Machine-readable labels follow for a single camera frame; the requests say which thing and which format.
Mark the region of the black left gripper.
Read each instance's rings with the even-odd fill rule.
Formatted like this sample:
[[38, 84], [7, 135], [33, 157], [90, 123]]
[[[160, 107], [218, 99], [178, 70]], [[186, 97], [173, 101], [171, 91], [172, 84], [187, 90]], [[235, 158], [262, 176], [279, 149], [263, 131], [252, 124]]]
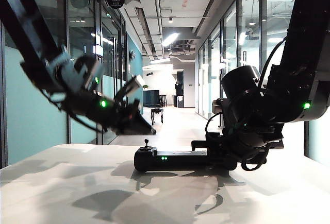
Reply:
[[156, 130], [143, 118], [140, 100], [118, 107], [110, 120], [109, 129], [116, 134], [156, 134]]

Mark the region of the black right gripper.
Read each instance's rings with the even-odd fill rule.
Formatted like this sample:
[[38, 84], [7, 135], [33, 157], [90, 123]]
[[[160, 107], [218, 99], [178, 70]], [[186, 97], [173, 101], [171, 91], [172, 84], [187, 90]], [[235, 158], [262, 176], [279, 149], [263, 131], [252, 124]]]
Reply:
[[236, 164], [242, 162], [242, 143], [235, 133], [207, 132], [206, 140], [191, 142], [192, 151], [196, 148], [206, 148], [207, 157], [214, 166], [227, 170], [236, 169]]

